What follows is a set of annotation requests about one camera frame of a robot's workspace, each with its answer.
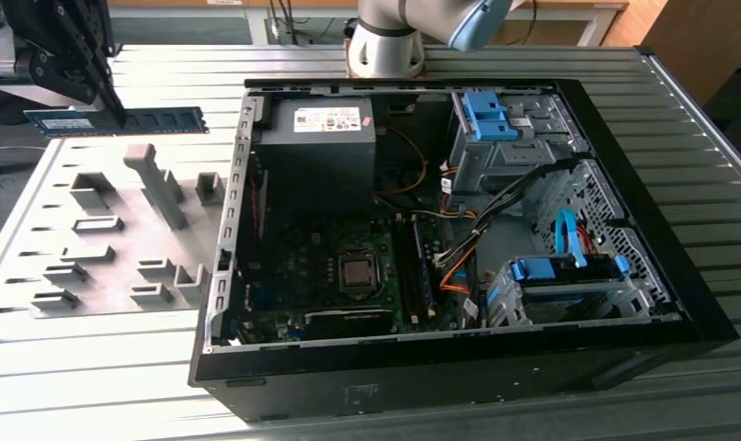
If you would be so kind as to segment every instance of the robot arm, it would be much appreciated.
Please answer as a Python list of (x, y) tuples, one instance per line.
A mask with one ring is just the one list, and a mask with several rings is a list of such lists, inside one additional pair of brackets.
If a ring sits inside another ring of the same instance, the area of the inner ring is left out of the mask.
[(510, 8), (522, 0), (360, 0), (360, 21), (349, 49), (353, 74), (416, 76), (422, 71), (420, 32), (472, 52), (492, 40)]
[(207, 131), (198, 107), (123, 106), (114, 90), (107, 0), (0, 0), (0, 91), (56, 110), (28, 110), (51, 137)]

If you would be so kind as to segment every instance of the wire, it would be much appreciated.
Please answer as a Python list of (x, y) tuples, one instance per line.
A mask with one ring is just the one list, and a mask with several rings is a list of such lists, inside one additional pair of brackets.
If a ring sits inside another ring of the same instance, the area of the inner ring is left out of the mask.
[(46, 147), (35, 147), (32, 145), (10, 145), (0, 147), (0, 150), (47, 150)]
[(297, 44), (295, 25), (293, 24), (291, 18), (289, 17), (289, 12), (286, 10), (286, 5), (283, 4), (283, 0), (278, 0), (278, 4), (281, 5), (281, 10), (283, 11), (283, 19), (286, 21), (286, 28), (289, 28), (289, 31), (293, 35), (293, 44)]
[(405, 188), (396, 188), (393, 190), (377, 191), (377, 193), (376, 193), (377, 196), (400, 195), (401, 193), (406, 193), (408, 191), (414, 190), (420, 186), (420, 184), (422, 184), (422, 181), (425, 181), (425, 176), (429, 173), (429, 162), (426, 161), (425, 155), (422, 154), (422, 150), (420, 150), (420, 147), (417, 147), (416, 142), (412, 141), (412, 139), (398, 129), (393, 129), (392, 127), (388, 127), (386, 129), (388, 129), (388, 131), (392, 131), (398, 136), (401, 136), (404, 138), (404, 140), (409, 143), (412, 148), (416, 150), (417, 156), (420, 156), (421, 169), (420, 169), (420, 178), (417, 179), (417, 181), (410, 186), (408, 186)]
[(436, 216), (437, 218), (442, 218), (442, 219), (457, 219), (461, 217), (457, 214), (437, 213), (436, 211), (428, 211), (426, 209), (410, 209), (409, 211), (412, 213), (428, 214), (430, 216)]
[(534, 11), (532, 15), (532, 21), (529, 22), (529, 30), (526, 30), (526, 35), (518, 38), (517, 40), (512, 41), (510, 43), (505, 43), (506, 46), (518, 44), (521, 42), (522, 44), (526, 44), (526, 42), (529, 41), (529, 37), (532, 37), (532, 33), (534, 32), (534, 26), (537, 24), (537, 10), (538, 10), (537, 0), (532, 0), (532, 7)]
[(442, 282), (440, 283), (440, 289), (448, 290), (448, 291), (458, 291), (458, 292), (462, 292), (464, 294), (469, 294), (468, 287), (462, 287), (461, 285), (450, 285), (449, 280), (452, 279), (453, 275), (456, 274), (456, 271), (458, 271), (458, 268), (461, 267), (462, 263), (466, 261), (466, 259), (469, 258), (469, 255), (472, 255), (476, 249), (477, 249), (477, 244), (474, 244), (472, 248), (466, 250), (466, 253), (464, 253), (464, 255), (461, 256), (461, 259), (458, 259), (458, 262), (456, 262), (456, 265), (446, 272), (445, 278), (442, 278)]
[(596, 254), (597, 247), (595, 246), (595, 241), (592, 240), (592, 236), (583, 225), (579, 225), (579, 234), (581, 235), (583, 245), (587, 248), (587, 252)]
[(336, 23), (336, 18), (330, 18), (330, 22), (329, 22), (328, 25), (326, 25), (325, 32), (322, 32), (322, 33), (320, 34), (320, 36), (318, 36), (315, 39), (311, 39), (310, 41), (313, 41), (314, 43), (315, 43), (317, 41), (320, 41), (320, 39), (321, 39), (321, 38), (326, 35), (326, 33), (329, 32), (330, 27), (333, 26), (333, 23)]
[[(441, 204), (442, 212), (444, 212), (446, 215), (453, 215), (454, 217), (458, 218), (460, 215), (461, 215), (461, 212), (460, 212), (460, 211), (450, 211), (449, 209), (446, 209), (446, 198), (448, 198), (448, 196), (449, 196), (448, 194), (445, 194), (445, 195), (442, 196), (442, 204)], [(465, 214), (466, 214), (466, 217), (469, 217), (469, 218), (472, 218), (472, 219), (476, 219), (476, 218), (477, 218), (477, 214), (476, 214), (472, 210), (469, 210), (469, 209), (465, 211)]]
[(293, 43), (299, 44), (297, 41), (297, 30), (295, 30), (295, 14), (293, 13), (293, 0), (287, 0), (289, 3), (289, 29), (293, 30)]
[(273, 0), (269, 0), (269, 2), (270, 9), (273, 10), (273, 35), (275, 36), (275, 41), (281, 44), (281, 31), (278, 29), (281, 19), (278, 18), (278, 12), (275, 12), (275, 3), (273, 3)]
[(474, 241), (480, 240), (480, 237), (489, 229), (492, 225), (492, 219), (505, 211), (509, 207), (516, 205), (525, 196), (526, 189), (532, 186), (537, 180), (549, 173), (557, 172), (560, 170), (570, 169), (576, 164), (575, 159), (558, 160), (554, 164), (541, 165), (538, 168), (532, 170), (526, 175), (516, 179), (512, 184), (509, 184), (502, 191), (500, 191), (492, 198), (485, 208), (477, 214), (477, 218), (472, 222), (470, 232), (452, 249), (446, 250), (437, 258), (436, 263), (442, 264), (446, 262), (461, 250), (470, 246)]
[(295, 22), (295, 23), (297, 23), (298, 25), (305, 25), (306, 23), (309, 23), (309, 22), (310, 22), (310, 18), (306, 18), (306, 19), (305, 19), (305, 20), (302, 20), (302, 21), (297, 21), (297, 20), (295, 20), (295, 19), (293, 18), (293, 22)]
[(388, 205), (396, 211), (406, 211), (409, 213), (428, 214), (429, 216), (436, 216), (437, 218), (442, 218), (442, 219), (457, 219), (460, 217), (458, 215), (437, 213), (436, 211), (428, 211), (426, 209), (408, 209), (406, 207), (402, 207), (401, 205), (396, 204), (392, 200), (389, 200), (384, 196), (376, 195), (376, 197), (385, 203), (385, 205)]

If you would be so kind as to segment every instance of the aluminum table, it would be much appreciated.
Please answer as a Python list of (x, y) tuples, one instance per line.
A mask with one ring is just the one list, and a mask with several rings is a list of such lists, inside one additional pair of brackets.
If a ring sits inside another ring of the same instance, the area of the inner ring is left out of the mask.
[[(583, 80), (741, 334), (741, 157), (657, 59), (584, 48), (428, 59), (437, 77)], [(127, 46), (114, 78), (130, 107), (205, 110), (209, 134), (153, 140), (159, 166), (226, 173), (243, 80), (340, 77), (345, 66), (341, 47)], [(246, 425), (187, 385), (197, 310), (34, 319), (24, 283), (8, 282), (54, 259), (24, 250), (43, 207), (66, 209), (60, 176), (122, 157), (109, 145), (97, 162), (83, 143), (52, 142), (0, 234), (0, 439), (741, 439), (741, 339), (597, 393)]]

